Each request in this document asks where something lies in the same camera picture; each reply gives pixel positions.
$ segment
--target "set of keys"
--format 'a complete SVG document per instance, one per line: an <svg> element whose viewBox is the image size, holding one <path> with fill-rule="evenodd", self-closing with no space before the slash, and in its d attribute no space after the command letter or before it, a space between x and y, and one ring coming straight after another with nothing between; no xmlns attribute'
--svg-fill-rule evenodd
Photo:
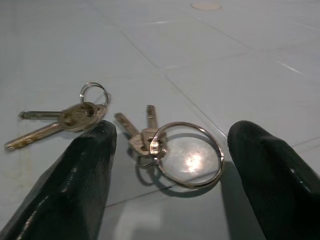
<svg viewBox="0 0 320 240"><path fill-rule="evenodd" d="M103 90L106 97L104 105L84 101L84 94L91 87L99 87ZM109 99L106 90L99 83L90 82L83 86L80 93L80 101L81 103L62 111L21 112L19 117L23 120L56 120L56 122L11 140L4 145L4 148L11 152L63 130L74 133L85 131L102 120L106 113Z"/></svg>
<svg viewBox="0 0 320 240"><path fill-rule="evenodd" d="M158 121L156 115L156 108L153 105L148 105L146 108L147 114L147 128L143 129L141 132L125 117L121 112L114 115L115 119L123 126L123 128L129 133L129 146L138 154L141 158L149 158L150 153L150 143L154 139L156 132L158 131ZM163 149L163 153L166 153L167 149L167 137L163 133L161 136L161 141L159 141L159 148Z"/></svg>

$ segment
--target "small key ring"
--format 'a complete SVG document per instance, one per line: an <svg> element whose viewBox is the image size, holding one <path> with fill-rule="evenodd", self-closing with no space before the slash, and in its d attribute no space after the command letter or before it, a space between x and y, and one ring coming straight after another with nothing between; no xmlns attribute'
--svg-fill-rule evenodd
<svg viewBox="0 0 320 240"><path fill-rule="evenodd" d="M210 140L212 140L213 143L213 149L215 150L218 158L219 158L219 170L217 171L217 173L211 177L210 179L203 181L203 182L199 182L199 183L189 183L186 181L181 181L173 176L171 176L170 174L168 174L165 169L162 166L162 162L161 162L161 158L162 156L164 156L163 154L163 150L162 148L159 149L159 137L169 128L173 128L173 127L187 127L187 128L191 128L194 130L197 130L201 133L203 133L204 135L206 135ZM224 165L224 153L221 149L221 147L219 146L219 144L217 143L217 141L215 140L215 138L207 131L205 130L203 127L200 127L196 124L190 123L190 122L184 122L184 121L176 121L176 122L170 122L166 125L163 125L162 127L160 127L158 129L158 131L155 133L153 140L150 143L150 153L153 156L153 161L152 164L156 165L157 168L159 169L159 171L161 172L161 174L167 178L169 181L187 188L187 189L203 189L209 186L212 186L214 184L216 184L218 182L218 180L220 179L222 172L223 172L223 165Z"/></svg>
<svg viewBox="0 0 320 240"><path fill-rule="evenodd" d="M85 94L86 94L87 90L92 88L92 87L98 87L98 88L103 90L103 94L104 94L104 97L105 97L104 107L105 107L105 109L107 109L108 104L109 104L108 93L105 90L105 88L101 84L99 84L97 82L88 82L81 88L81 91L80 91L80 102L82 104L85 102Z"/></svg>

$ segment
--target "key blade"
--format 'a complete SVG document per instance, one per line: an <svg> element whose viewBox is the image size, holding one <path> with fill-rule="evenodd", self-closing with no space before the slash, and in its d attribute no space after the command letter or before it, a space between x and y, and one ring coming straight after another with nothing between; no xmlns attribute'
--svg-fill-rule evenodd
<svg viewBox="0 0 320 240"><path fill-rule="evenodd" d="M44 126L40 129L37 129L33 132L27 133L23 136L17 137L12 141L7 142L6 144L4 144L4 148L7 151L12 152L16 149L32 144L38 140L44 139L45 137L61 132L62 130L63 129L61 128L60 123L54 122L52 124L49 124L47 126Z"/></svg>
<svg viewBox="0 0 320 240"><path fill-rule="evenodd" d="M57 120L61 113L61 111L22 111L19 117L24 120Z"/></svg>
<svg viewBox="0 0 320 240"><path fill-rule="evenodd" d="M114 115L114 118L127 130L131 137L140 134L136 127L133 126L133 124L121 112L116 113Z"/></svg>
<svg viewBox="0 0 320 240"><path fill-rule="evenodd" d="M158 122L157 122L157 115L156 115L155 106L153 106L153 105L146 106L146 115L147 115L148 128L157 129Z"/></svg>

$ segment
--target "large key ring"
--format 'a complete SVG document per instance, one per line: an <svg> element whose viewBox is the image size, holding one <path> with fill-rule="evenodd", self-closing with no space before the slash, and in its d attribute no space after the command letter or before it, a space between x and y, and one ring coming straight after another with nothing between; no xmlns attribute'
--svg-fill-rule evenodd
<svg viewBox="0 0 320 240"><path fill-rule="evenodd" d="M163 168L161 159L165 154L164 153L165 149L160 147L161 146L161 144L160 144L160 136L167 129L172 128L172 127L178 127L178 126L187 127L187 128L191 128L191 129L197 130L197 131L203 133L204 135L206 135L212 141L212 147L215 150L216 155L217 155L217 157L219 159L219 170L210 179L208 179L206 181L203 181L203 182L199 182L199 183L189 183L189 182L186 182L186 181L181 181L181 180L171 176ZM206 187L212 186L212 185L216 184L219 181L219 179L220 179L220 177L222 175L225 155L224 155L222 149L220 148L219 144L217 143L215 138L207 130L205 130L204 128L202 128L202 127L200 127L200 126L198 126L196 124L190 123L190 122L176 121L176 122L171 122L171 123L168 123L168 124L160 127L158 129L158 131L156 132L156 134L154 135L153 140L150 143L150 153L153 156L152 163L157 166L157 168L159 169L160 173L164 177L166 177L169 181L171 181L171 182L173 182L173 183L175 183L175 184L177 184L177 185L179 185L181 187L187 188L187 189L202 189L202 188L206 188Z"/></svg>
<svg viewBox="0 0 320 240"><path fill-rule="evenodd" d="M82 104L85 102L85 94L92 87L98 87L98 88L103 90L103 94L104 94L104 97L105 97L104 107L105 107L105 109L107 109L107 106L109 104L108 93L105 90L105 88L101 84L99 84L97 82L88 82L81 88L81 91L80 91L80 102Z"/></svg>

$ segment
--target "tile floor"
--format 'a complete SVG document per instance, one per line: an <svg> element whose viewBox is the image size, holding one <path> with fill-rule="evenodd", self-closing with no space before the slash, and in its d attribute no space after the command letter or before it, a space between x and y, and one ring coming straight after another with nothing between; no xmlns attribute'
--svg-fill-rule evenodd
<svg viewBox="0 0 320 240"><path fill-rule="evenodd" d="M221 8L190 6L204 2ZM226 135L254 121L320 174L319 10L316 0L2 0L0 145L47 124L19 112L66 108L84 83L99 82L112 96L105 120L124 112L142 129L153 104L159 124L199 124L226 153L215 188L179 194L145 171L137 177L118 128L100 240L263 240ZM75 136L1 149L0 228Z"/></svg>

